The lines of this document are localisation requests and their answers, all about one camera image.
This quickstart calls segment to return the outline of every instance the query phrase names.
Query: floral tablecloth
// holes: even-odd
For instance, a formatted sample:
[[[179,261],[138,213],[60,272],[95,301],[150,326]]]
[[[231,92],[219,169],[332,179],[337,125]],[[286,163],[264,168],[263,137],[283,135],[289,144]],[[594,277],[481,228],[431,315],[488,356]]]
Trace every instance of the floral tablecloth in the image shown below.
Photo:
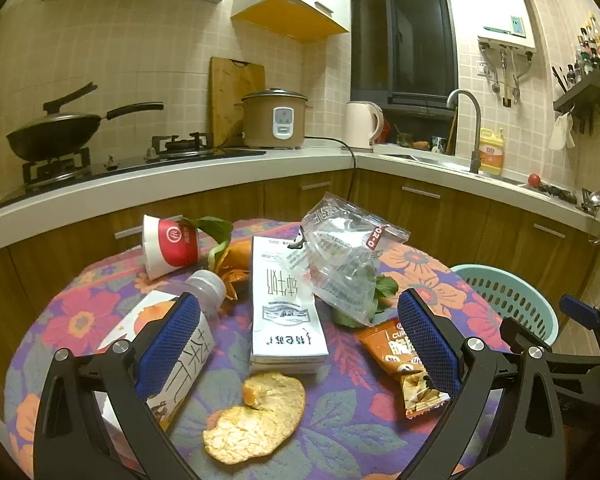
[[[297,224],[266,220],[238,222],[234,240],[266,235],[293,238]],[[212,241],[201,240],[203,249]],[[459,276],[427,254],[401,246],[385,253],[381,271],[393,277],[400,291],[415,288],[440,316],[447,316],[465,336],[477,335],[493,349],[508,349],[500,339],[500,318]],[[4,414],[11,445],[20,466],[32,476],[36,413],[54,351],[95,351],[104,336],[144,295],[167,282],[179,282],[192,269],[149,282],[142,254],[130,250],[85,269],[58,294],[24,336],[8,370]],[[382,318],[395,317],[394,308]],[[224,466],[203,449],[202,431],[218,411],[242,403],[241,382],[247,376],[251,302],[225,308],[217,347],[192,394],[169,429],[178,451],[203,479],[393,479],[424,443],[442,410],[406,420],[397,381],[389,378],[357,342],[354,331],[335,326],[320,304],[329,358],[316,376],[303,380],[306,409],[298,430],[266,460]],[[497,399],[486,415],[461,465],[479,452]]]

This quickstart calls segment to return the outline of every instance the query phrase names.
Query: yellow bottle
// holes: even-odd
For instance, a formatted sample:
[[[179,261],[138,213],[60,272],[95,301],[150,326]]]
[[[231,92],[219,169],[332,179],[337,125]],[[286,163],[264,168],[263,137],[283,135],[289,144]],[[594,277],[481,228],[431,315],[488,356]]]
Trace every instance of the yellow bottle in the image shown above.
[[[504,129],[498,135],[488,128],[480,129],[480,170],[499,175],[504,158]]]

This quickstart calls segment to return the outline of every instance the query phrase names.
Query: white water heater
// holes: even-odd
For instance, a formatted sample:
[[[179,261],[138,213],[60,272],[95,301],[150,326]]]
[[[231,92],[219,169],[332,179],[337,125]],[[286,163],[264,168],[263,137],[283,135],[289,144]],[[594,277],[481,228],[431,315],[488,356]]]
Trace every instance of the white water heater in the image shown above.
[[[471,0],[470,8],[480,43],[512,47],[519,54],[536,51],[524,0]]]

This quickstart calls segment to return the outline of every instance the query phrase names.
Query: gas stove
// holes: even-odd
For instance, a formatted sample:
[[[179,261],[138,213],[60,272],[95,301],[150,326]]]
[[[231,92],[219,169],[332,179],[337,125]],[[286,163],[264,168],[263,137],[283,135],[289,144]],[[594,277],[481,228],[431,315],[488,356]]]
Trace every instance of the gas stove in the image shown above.
[[[105,178],[110,175],[130,173],[174,166],[199,160],[216,160],[236,156],[258,156],[266,152],[240,148],[211,148],[208,134],[190,134],[191,139],[173,137],[152,137],[152,146],[145,156],[135,156],[123,160],[109,160],[105,164],[91,164],[88,148],[78,153],[69,154],[66,158],[53,160],[44,164],[24,164],[24,185],[0,200],[0,208],[15,204],[21,200],[56,189],[74,186],[81,182]]]

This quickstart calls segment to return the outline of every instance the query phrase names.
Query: black pan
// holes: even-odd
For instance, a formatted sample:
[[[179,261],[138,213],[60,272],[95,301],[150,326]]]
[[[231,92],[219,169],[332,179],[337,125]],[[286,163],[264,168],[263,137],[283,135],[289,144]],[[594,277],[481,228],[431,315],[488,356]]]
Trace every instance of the black pan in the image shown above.
[[[164,103],[136,103],[107,112],[106,117],[96,114],[64,113],[60,107],[97,88],[93,83],[71,94],[43,105],[47,115],[7,135],[13,153],[27,162],[51,160],[75,153],[98,131],[100,121],[145,110],[164,110]]]

